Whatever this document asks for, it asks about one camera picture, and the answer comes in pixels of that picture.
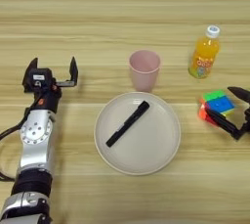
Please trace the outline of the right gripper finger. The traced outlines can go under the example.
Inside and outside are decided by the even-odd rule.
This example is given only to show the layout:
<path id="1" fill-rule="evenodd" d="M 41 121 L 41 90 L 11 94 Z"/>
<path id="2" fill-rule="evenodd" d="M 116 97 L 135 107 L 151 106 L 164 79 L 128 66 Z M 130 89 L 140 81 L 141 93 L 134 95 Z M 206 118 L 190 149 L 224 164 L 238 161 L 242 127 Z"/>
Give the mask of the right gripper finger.
<path id="1" fill-rule="evenodd" d="M 247 91 L 240 87 L 234 87 L 234 86 L 229 87 L 229 90 L 238 99 L 246 103 L 250 103 L 250 91 Z"/>
<path id="2" fill-rule="evenodd" d="M 219 127 L 227 131 L 235 140 L 239 140 L 241 138 L 243 135 L 242 131 L 229 122 L 222 114 L 211 109 L 206 109 L 206 112 Z"/>

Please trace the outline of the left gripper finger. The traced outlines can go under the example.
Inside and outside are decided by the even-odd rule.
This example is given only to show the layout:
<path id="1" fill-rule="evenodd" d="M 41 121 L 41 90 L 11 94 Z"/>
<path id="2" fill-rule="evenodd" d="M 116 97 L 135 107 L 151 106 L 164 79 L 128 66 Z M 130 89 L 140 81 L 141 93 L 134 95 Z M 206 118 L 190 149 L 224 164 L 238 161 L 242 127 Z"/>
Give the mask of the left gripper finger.
<path id="1" fill-rule="evenodd" d="M 75 58 L 71 59 L 69 74 L 70 74 L 70 84 L 76 85 L 78 80 L 78 67 Z"/>
<path id="2" fill-rule="evenodd" d="M 33 69 L 33 68 L 37 68 L 37 64 L 38 64 L 38 58 L 34 58 L 28 65 L 28 67 L 26 68 L 23 80 L 22 80 L 22 84 L 25 84 L 29 78 L 29 72 Z"/>

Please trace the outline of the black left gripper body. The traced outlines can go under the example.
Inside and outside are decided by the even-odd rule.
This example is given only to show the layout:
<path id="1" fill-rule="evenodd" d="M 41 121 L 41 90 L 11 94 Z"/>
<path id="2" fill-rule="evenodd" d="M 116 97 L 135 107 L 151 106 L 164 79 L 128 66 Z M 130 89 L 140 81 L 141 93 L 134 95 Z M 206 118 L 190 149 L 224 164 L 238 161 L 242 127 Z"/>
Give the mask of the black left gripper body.
<path id="1" fill-rule="evenodd" d="M 22 83 L 25 93 L 34 94 L 34 102 L 30 106 L 33 110 L 48 110 L 53 113 L 58 111 L 59 100 L 62 97 L 62 89 L 66 87 L 74 87 L 77 83 L 73 80 L 51 81 L 35 80 L 24 81 Z"/>

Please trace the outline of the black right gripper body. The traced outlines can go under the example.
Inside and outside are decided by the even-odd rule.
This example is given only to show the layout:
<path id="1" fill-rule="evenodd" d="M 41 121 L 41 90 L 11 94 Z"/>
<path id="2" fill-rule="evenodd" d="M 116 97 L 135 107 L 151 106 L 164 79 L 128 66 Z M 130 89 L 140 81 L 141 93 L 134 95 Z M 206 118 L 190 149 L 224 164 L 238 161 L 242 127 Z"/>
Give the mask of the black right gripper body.
<path id="1" fill-rule="evenodd" d="M 244 135 L 245 133 L 250 132 L 250 108 L 247 109 L 244 113 L 245 113 L 246 122 L 241 127 L 241 134 L 242 135 Z"/>

